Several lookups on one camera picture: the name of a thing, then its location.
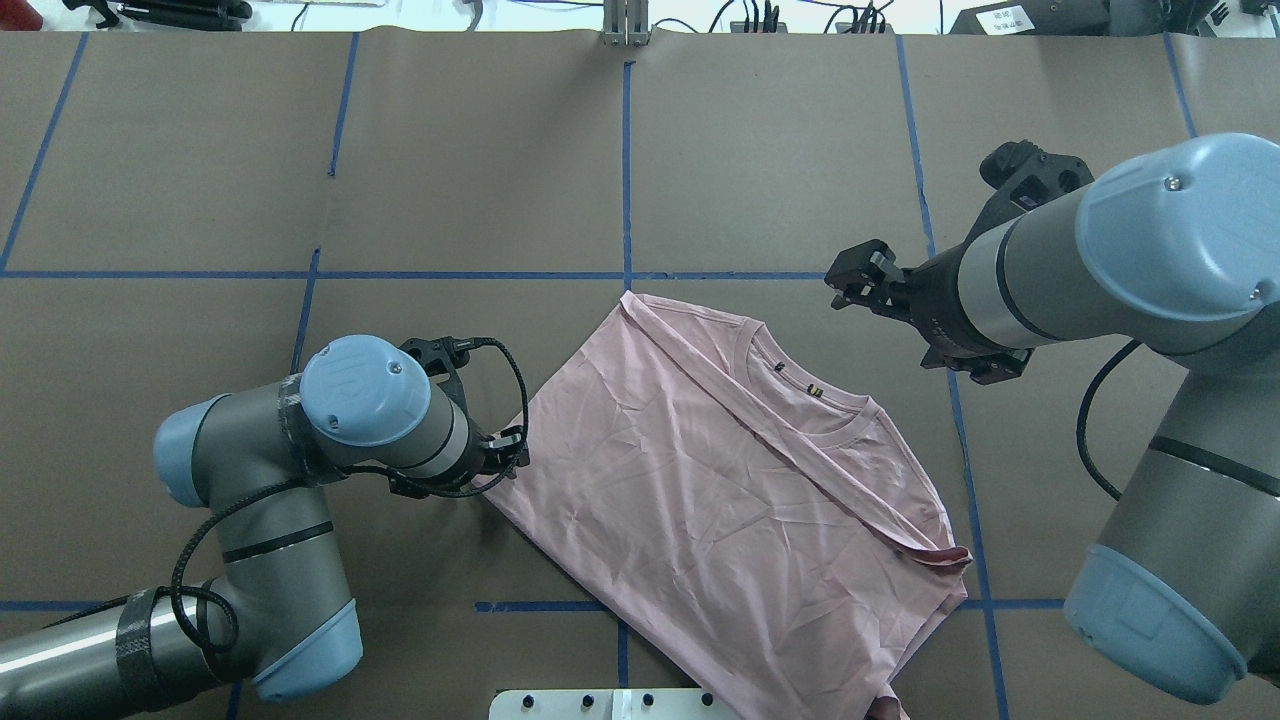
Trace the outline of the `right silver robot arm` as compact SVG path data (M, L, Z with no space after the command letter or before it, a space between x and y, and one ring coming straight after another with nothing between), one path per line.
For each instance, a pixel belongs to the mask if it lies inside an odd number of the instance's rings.
M1114 510L1064 616L1117 667L1215 705L1277 680L1277 143L1181 141L1096 174L1032 141L980 161L991 195L965 237L914 266L883 240L835 256L833 307L910 325L922 365L1015 380L1052 345L1116 338L1075 420ZM1091 410L1144 351L1178 370L1132 474L1102 478Z

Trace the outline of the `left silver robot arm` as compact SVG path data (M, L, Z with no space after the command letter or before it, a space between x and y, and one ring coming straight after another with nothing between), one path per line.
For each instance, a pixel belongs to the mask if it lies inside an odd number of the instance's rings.
M349 674L364 655L325 486L387 479L407 498L486 493L529 460L521 415L481 430L457 375L492 337L348 334L300 373L170 415L154 466L207 519L168 580L3 643L5 719L123 719L248 682L268 702Z

